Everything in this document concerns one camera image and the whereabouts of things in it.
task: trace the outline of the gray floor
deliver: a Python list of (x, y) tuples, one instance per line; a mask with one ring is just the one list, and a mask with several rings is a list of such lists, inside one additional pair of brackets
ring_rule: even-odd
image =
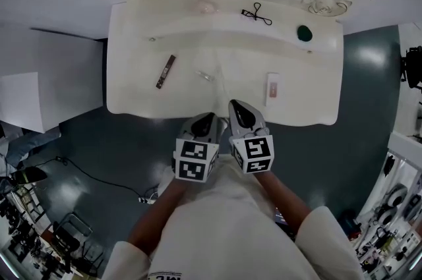
[[(346, 36), (336, 124), (270, 125), (273, 171), (310, 206), (325, 204), (339, 215), (345, 209), (359, 211), (369, 195), (396, 116), (399, 54), (396, 26)], [(183, 121), (114, 115), (103, 107), (62, 123), (62, 137), (26, 165), (62, 155), (98, 178), (142, 193), (160, 181)], [(60, 221), (76, 211), (108, 252), (148, 207), (132, 192), (93, 181), (70, 165), (53, 161), (43, 170), (49, 177), (36, 192), (50, 219)]]

